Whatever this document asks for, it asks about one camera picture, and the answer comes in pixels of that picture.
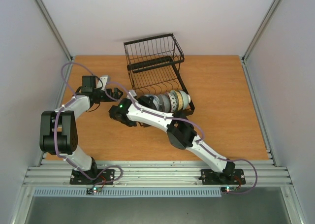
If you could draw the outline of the right small circuit board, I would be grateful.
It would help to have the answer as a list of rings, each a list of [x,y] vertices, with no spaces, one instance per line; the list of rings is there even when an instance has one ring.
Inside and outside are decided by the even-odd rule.
[[[239,187],[231,187],[231,186],[226,186],[226,187],[221,187],[221,192],[236,192],[238,191],[240,188]]]

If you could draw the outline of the small circuit board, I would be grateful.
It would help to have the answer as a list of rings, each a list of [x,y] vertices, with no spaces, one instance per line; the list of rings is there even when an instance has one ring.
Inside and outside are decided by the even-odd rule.
[[[226,187],[221,187],[221,192],[236,192],[238,191],[240,188],[239,187],[231,187],[231,186],[226,186]]]
[[[102,188],[94,187],[94,188],[87,189],[86,190],[86,194],[87,195],[92,195],[92,194],[100,193],[101,191],[102,191]]]

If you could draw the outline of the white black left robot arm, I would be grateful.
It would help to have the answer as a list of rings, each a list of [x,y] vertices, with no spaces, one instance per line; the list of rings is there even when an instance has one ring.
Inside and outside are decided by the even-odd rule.
[[[52,111],[41,114],[39,146],[41,151],[55,155],[72,166],[88,184],[95,183],[100,172],[95,160],[78,145],[76,119],[95,104],[119,100],[123,92],[106,89],[108,75],[83,76],[82,85],[72,92],[71,99]]]

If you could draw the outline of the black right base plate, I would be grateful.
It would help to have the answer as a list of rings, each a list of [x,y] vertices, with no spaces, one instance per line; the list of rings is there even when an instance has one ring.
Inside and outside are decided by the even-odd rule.
[[[242,169],[235,169],[232,174],[214,172],[211,169],[202,169],[199,180],[203,185],[245,185],[246,179]]]

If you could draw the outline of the left small circuit board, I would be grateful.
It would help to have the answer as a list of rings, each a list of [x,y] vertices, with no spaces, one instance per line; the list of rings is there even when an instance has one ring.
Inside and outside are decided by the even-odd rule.
[[[87,195],[92,195],[92,194],[100,193],[101,191],[102,191],[102,188],[94,187],[94,188],[87,189],[86,190],[86,194]]]

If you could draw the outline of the pale green glazed bowl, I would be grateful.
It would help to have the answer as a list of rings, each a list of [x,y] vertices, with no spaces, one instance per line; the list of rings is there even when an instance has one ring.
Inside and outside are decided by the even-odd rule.
[[[189,103],[191,102],[191,98],[189,96],[189,94],[187,94],[186,92],[184,91],[180,91],[181,95],[182,95],[182,99],[183,99],[183,110],[185,110]]]

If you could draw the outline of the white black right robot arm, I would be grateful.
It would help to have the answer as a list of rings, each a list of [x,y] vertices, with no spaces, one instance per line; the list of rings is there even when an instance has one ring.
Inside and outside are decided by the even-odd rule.
[[[202,159],[213,171],[217,183],[228,184],[234,180],[235,163],[208,146],[204,137],[195,131],[197,125],[188,120],[185,114],[158,111],[153,96],[141,96],[138,100],[123,98],[118,105],[109,109],[109,116],[128,127],[142,123],[164,131],[173,147],[188,150]]]

